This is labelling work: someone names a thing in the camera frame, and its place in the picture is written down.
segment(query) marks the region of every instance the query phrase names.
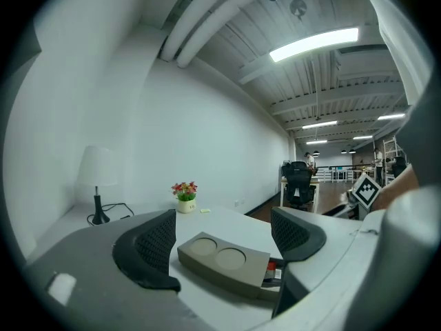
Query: human arm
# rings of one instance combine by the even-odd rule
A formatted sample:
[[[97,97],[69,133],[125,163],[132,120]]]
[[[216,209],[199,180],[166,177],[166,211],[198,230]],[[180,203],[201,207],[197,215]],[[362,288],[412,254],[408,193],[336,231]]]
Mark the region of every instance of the human arm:
[[[372,211],[387,209],[397,197],[410,190],[418,189],[419,187],[420,184],[413,171],[413,167],[409,165],[399,177],[381,189],[380,194],[373,202]]]

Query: white duct pipe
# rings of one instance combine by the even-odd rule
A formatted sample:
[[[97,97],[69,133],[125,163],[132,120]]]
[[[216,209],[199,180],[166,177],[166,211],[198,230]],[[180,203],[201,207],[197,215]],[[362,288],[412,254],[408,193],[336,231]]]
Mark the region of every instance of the white duct pipe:
[[[218,0],[193,0],[184,11],[161,53],[162,60],[171,61],[193,27]]]
[[[198,51],[213,37],[240,9],[254,0],[227,0],[208,17],[192,35],[177,59],[178,66],[185,68]]]

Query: ceiling light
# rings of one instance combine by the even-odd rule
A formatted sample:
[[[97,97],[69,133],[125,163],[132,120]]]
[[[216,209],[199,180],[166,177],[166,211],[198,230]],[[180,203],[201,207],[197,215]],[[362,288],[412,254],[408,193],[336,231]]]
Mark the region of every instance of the ceiling light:
[[[274,62],[292,57],[309,50],[332,46],[333,44],[348,43],[358,40],[358,28],[334,30],[295,41],[269,53]]]
[[[311,125],[305,125],[302,126],[302,129],[310,129],[310,128],[319,128],[320,126],[329,126],[329,125],[336,125],[337,121],[327,121],[326,123],[317,123],[317,124],[311,124]]]
[[[307,145],[316,145],[317,143],[326,143],[328,140],[310,141],[306,142]]]
[[[383,115],[382,117],[378,117],[378,120],[387,120],[387,119],[397,119],[397,118],[403,118],[406,114],[390,114],[390,115]]]
[[[365,140],[365,139],[372,139],[372,135],[369,136],[357,136],[353,138],[354,140]]]

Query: table lamp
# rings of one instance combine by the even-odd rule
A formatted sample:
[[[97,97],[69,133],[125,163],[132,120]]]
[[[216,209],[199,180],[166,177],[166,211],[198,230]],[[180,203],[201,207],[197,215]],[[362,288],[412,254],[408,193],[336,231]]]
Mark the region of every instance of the table lamp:
[[[78,173],[79,183],[93,185],[95,187],[95,215],[92,220],[94,225],[107,223],[107,217],[101,206],[101,197],[98,193],[99,186],[114,185],[116,170],[114,165],[113,152],[107,148],[88,146],[85,148]]]

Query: circular hole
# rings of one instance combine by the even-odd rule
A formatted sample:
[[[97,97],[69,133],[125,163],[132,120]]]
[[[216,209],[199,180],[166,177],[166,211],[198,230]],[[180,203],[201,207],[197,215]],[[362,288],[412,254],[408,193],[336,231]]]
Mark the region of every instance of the circular hole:
[[[217,247],[218,245],[214,240],[208,238],[200,238],[193,242],[193,244],[190,246],[190,250],[197,255],[205,256],[212,254],[217,249]]]
[[[237,249],[224,249],[216,255],[217,264],[225,270],[237,270],[246,262],[247,258]]]

